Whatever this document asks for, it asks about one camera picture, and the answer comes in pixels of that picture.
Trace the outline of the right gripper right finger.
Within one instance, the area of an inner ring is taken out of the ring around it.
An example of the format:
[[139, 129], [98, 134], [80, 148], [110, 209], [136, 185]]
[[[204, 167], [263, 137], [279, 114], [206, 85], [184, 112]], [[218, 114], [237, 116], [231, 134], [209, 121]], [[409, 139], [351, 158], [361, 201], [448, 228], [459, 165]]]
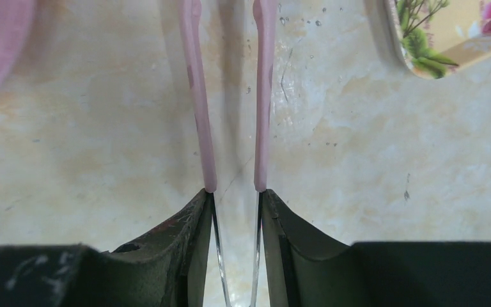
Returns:
[[260, 195], [271, 306], [491, 306], [491, 242], [346, 245]]

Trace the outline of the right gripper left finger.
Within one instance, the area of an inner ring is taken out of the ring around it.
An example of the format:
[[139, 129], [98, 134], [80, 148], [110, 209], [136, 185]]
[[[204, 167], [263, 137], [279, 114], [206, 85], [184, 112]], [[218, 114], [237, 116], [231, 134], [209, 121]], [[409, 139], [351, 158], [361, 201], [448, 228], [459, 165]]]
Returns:
[[201, 306], [213, 196], [116, 250], [84, 244], [0, 246], [0, 306]]

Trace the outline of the pink-tipped metal tongs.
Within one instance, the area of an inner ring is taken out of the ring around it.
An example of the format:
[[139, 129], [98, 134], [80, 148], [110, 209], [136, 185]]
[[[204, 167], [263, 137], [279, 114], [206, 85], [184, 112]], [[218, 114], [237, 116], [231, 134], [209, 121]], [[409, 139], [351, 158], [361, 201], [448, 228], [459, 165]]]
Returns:
[[[274, 68], [277, 1], [255, 0], [253, 15], [258, 32], [258, 61], [256, 89], [256, 144], [254, 155], [254, 187], [259, 194], [267, 189], [269, 161], [269, 128], [272, 79]], [[217, 189], [215, 154], [208, 114], [207, 89], [199, 40], [201, 1], [180, 1], [179, 6], [181, 38], [189, 86], [194, 102], [194, 116], [199, 141], [199, 153], [205, 191], [211, 210], [212, 226], [215, 233], [217, 260], [226, 306], [231, 306], [228, 281], [221, 246], [221, 233], [214, 192]]]

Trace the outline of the floral serving tray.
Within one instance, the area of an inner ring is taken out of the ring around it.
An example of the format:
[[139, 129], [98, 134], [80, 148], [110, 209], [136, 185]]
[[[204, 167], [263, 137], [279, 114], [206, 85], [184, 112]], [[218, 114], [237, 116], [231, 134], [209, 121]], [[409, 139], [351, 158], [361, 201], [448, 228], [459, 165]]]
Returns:
[[441, 79], [491, 57], [491, 1], [385, 2], [394, 46], [416, 76]]

